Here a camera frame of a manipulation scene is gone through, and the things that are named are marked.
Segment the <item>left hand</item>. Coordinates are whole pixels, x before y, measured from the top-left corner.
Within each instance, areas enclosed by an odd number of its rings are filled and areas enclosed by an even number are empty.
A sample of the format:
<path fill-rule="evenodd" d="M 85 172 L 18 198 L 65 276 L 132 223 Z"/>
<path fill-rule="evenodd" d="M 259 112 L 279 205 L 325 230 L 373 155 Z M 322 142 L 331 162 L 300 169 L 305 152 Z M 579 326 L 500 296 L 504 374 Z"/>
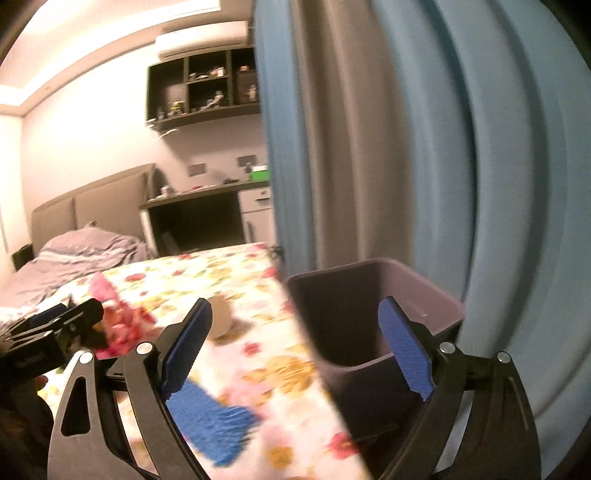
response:
<path fill-rule="evenodd" d="M 39 392 L 46 375 L 1 388 L 1 478 L 46 479 L 54 417 Z"/>

